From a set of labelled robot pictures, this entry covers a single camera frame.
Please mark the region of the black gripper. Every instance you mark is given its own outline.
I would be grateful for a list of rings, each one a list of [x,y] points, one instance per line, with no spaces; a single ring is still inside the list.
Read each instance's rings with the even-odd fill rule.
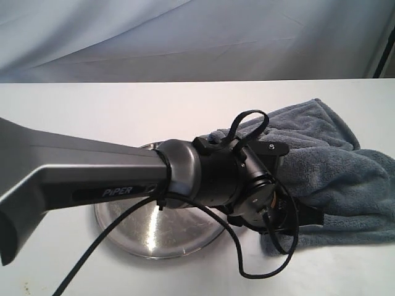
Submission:
[[[292,235],[297,226],[321,228],[324,225],[321,210],[298,201],[279,183],[267,183],[251,189],[231,209],[227,215],[231,225],[245,226],[260,234],[273,231]]]

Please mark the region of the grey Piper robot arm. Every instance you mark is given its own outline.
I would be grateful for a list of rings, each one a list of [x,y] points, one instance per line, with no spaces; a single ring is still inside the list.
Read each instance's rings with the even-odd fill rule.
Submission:
[[[169,139],[148,150],[26,128],[1,120],[1,263],[10,264],[48,211],[135,197],[160,206],[215,208],[261,234],[322,226],[321,210],[292,198],[278,180],[289,146],[243,137],[238,115],[218,142]]]

